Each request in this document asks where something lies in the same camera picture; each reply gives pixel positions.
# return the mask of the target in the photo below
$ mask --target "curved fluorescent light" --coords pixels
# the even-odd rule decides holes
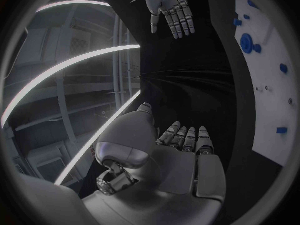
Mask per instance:
[[[45,71],[35,79],[33,79],[30,83],[28,83],[15,97],[14,99],[10,102],[8,107],[6,108],[5,112],[2,115],[1,118],[1,125],[2,128],[4,127],[6,121],[8,120],[9,116],[11,115],[12,111],[15,109],[15,107],[18,105],[18,103],[32,90],[34,89],[37,85],[39,85],[42,81],[45,79],[49,78],[53,74],[59,72],[62,69],[65,69],[73,64],[79,63],[83,60],[90,59],[99,55],[107,54],[107,53],[112,53],[112,52],[117,52],[117,51],[122,51],[122,50],[127,50],[127,49],[138,49],[140,48],[140,45],[127,45],[127,46],[116,46],[116,47],[110,47],[106,49],[101,49],[97,51],[92,51],[74,58],[71,58],[67,61],[64,61],[49,70]]]
[[[95,134],[91,139],[82,147],[82,149],[77,153],[74,159],[66,166],[63,172],[60,174],[55,185],[61,185],[64,179],[67,177],[69,172],[74,168],[76,163],[81,159],[81,157],[86,153],[90,146],[99,138],[99,136],[108,128],[108,126],[141,94],[139,90],[132,98],[128,100]]]
[[[52,4],[48,4],[46,6],[42,6],[40,7],[36,12],[40,12],[43,11],[45,9],[50,9],[53,7],[57,7],[57,6],[61,6],[61,5],[68,5],[68,4],[95,4],[95,5],[102,5],[102,6],[107,6],[107,7],[111,7],[111,5],[109,5],[106,2],[100,2],[100,1],[87,1],[87,0],[73,0],[73,1],[60,1],[60,2],[55,2]]]

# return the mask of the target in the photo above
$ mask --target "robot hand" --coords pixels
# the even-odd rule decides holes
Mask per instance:
[[[196,130],[185,126],[180,129],[177,121],[156,141],[156,144],[176,148],[183,152],[195,152],[198,155],[209,155],[214,153],[213,142],[204,126],[199,129],[198,141],[196,143]]]
[[[151,12],[151,31],[155,34],[158,30],[160,14],[164,14],[166,21],[175,39],[182,38],[190,32],[195,33],[193,14],[188,6],[188,0],[146,0],[148,9]]]

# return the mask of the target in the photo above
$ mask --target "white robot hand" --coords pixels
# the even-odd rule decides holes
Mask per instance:
[[[156,33],[158,30],[160,14],[164,14],[166,21],[175,39],[186,36],[190,32],[195,33],[193,14],[188,6],[188,0],[146,0],[148,9],[151,12],[151,31]]]

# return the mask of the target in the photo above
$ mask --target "light strip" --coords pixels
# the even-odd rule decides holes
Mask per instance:
[[[91,137],[91,139],[82,147],[82,149],[77,153],[77,155],[73,158],[73,160],[66,166],[63,172],[60,174],[55,185],[61,185],[67,175],[74,168],[76,163],[81,159],[81,157],[86,153],[86,151],[90,148],[90,146],[99,138],[99,136],[108,128],[108,126],[141,94],[141,90],[139,90],[132,98],[128,100],[95,134]]]
[[[73,1],[60,1],[60,2],[55,2],[52,4],[48,4],[46,6],[42,6],[40,7],[36,12],[40,12],[43,11],[45,9],[50,9],[50,8],[54,8],[57,6],[61,6],[61,5],[68,5],[68,4],[95,4],[95,5],[102,5],[102,6],[106,6],[106,7],[111,7],[111,5],[109,5],[106,2],[101,2],[101,1],[87,1],[87,0],[73,0]]]
[[[117,52],[117,51],[122,51],[122,50],[127,50],[127,49],[138,49],[140,48],[140,45],[127,45],[127,46],[116,46],[116,47],[110,47],[110,48],[105,48],[97,51],[92,51],[74,58],[71,58],[67,61],[64,61],[49,70],[45,71],[38,77],[36,77],[34,80],[32,80],[30,83],[28,83],[15,97],[14,99],[10,102],[8,107],[6,108],[5,112],[2,115],[1,118],[1,125],[2,128],[4,127],[5,123],[7,122],[9,116],[15,109],[15,107],[18,105],[18,103],[32,90],[34,89],[37,85],[39,85],[42,81],[45,79],[49,78],[53,74],[59,72],[62,69],[65,69],[71,65],[74,65],[76,63],[79,63],[83,60],[90,59],[99,55],[103,54],[108,54],[112,52]]]

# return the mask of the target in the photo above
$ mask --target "blue knob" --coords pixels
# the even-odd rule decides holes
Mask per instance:
[[[277,127],[277,134],[286,134],[288,132],[288,128],[286,127]]]
[[[253,45],[253,50],[260,54],[262,52],[262,47],[259,44],[255,44]]]
[[[242,21],[241,21],[241,20],[238,20],[237,18],[235,18],[234,21],[233,21],[233,24],[234,24],[235,26],[242,26]]]
[[[248,4],[250,7],[253,7],[253,8],[256,8],[256,9],[259,9],[258,6],[255,5],[255,3],[252,1],[252,0],[248,0]]]
[[[286,74],[288,72],[288,66],[284,64],[280,64],[280,70]]]
[[[240,39],[240,46],[244,53],[250,54],[253,50],[253,40],[248,33],[244,33]]]

